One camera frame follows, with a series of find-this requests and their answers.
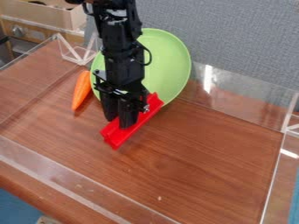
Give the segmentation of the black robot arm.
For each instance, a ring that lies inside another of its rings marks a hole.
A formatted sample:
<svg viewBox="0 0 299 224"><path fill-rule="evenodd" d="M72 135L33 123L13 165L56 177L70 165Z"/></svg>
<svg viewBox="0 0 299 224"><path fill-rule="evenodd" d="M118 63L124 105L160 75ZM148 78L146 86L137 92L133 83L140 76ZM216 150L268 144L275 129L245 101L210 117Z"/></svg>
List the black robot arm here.
<svg viewBox="0 0 299 224"><path fill-rule="evenodd" d="M137 41L142 23L137 16L136 0L64 0L80 4L92 16L101 39L105 69L92 71L104 116L109 122L118 118L118 128L137 122L138 113L148 111L148 91L142 85L148 49Z"/></svg>

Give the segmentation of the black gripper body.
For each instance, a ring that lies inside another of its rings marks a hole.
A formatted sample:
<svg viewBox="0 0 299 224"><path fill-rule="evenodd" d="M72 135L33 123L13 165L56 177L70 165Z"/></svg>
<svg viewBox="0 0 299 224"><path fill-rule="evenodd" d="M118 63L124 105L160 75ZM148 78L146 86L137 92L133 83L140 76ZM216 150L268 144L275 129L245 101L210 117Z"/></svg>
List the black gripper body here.
<svg viewBox="0 0 299 224"><path fill-rule="evenodd" d="M94 79L93 88L100 94L106 93L117 99L125 99L137 104L138 112L148 110L148 92L142 85L145 77L144 46L133 46L128 49L110 50L101 47L98 55L104 60L104 67L90 69Z"/></svg>

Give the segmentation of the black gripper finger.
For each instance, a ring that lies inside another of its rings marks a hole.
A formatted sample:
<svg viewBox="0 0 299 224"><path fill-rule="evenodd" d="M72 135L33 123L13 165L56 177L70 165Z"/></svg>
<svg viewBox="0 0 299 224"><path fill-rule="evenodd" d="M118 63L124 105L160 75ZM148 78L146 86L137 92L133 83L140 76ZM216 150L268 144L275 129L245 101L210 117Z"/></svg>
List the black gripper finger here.
<svg viewBox="0 0 299 224"><path fill-rule="evenodd" d="M112 94L100 94L104 116L110 122L117 117L117 98Z"/></svg>
<svg viewBox="0 0 299 224"><path fill-rule="evenodd" d="M133 101L118 99L117 100L117 116L118 127L124 130L136 124L138 117L138 107Z"/></svg>

